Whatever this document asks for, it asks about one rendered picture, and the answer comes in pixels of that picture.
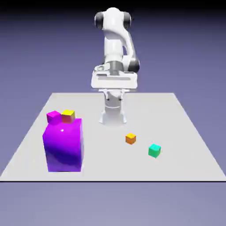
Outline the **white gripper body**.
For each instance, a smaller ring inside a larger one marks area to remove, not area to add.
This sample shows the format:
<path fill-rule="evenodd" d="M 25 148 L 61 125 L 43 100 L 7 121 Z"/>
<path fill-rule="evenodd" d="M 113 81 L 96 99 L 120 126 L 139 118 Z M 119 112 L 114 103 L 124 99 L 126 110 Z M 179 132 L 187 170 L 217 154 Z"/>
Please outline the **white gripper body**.
<path fill-rule="evenodd" d="M 136 89 L 137 74 L 119 71 L 119 75 L 110 75 L 109 71 L 94 71 L 91 87 L 94 89 Z"/>

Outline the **small yellow cube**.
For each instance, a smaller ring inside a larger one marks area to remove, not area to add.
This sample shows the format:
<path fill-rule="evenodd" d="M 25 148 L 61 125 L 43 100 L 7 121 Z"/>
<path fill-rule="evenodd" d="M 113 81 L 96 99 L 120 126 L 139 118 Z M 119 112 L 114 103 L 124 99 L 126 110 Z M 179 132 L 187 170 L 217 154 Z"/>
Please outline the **small yellow cube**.
<path fill-rule="evenodd" d="M 61 113 L 61 121 L 63 123 L 73 123 L 73 121 L 75 120 L 75 111 L 74 110 L 64 110 L 62 113 Z"/>

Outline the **small orange cube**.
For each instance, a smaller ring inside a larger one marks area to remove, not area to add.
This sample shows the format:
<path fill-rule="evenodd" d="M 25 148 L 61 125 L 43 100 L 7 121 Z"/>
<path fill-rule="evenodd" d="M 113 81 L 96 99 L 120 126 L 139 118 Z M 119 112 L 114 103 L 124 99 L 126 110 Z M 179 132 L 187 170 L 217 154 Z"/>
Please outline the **small orange cube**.
<path fill-rule="evenodd" d="M 136 142 L 136 135 L 129 133 L 125 136 L 125 142 L 128 144 L 134 144 Z"/>

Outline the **small magenta cube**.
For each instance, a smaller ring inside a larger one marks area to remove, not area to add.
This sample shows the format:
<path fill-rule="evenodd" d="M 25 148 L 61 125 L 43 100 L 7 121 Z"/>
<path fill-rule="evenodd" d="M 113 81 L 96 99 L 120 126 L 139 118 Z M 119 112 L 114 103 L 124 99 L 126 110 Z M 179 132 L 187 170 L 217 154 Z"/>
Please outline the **small magenta cube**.
<path fill-rule="evenodd" d="M 61 114 L 57 111 L 49 112 L 46 116 L 48 124 L 56 125 L 61 122 Z"/>

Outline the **small green cube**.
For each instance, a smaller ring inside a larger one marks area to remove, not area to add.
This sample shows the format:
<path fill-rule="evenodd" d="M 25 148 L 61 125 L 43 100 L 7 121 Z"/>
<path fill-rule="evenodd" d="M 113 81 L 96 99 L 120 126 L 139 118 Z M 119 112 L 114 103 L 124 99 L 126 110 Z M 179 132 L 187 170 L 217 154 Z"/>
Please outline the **small green cube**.
<path fill-rule="evenodd" d="M 148 148 L 148 155 L 157 158 L 161 153 L 161 146 L 152 144 Z"/>

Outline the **large purple box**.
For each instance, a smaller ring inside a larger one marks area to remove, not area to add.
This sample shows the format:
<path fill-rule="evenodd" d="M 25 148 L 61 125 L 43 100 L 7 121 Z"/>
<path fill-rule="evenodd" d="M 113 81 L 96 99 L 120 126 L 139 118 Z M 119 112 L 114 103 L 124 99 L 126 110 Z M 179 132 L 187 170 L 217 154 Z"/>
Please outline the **large purple box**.
<path fill-rule="evenodd" d="M 84 156 L 82 119 L 48 124 L 43 144 L 49 172 L 80 172 Z"/>

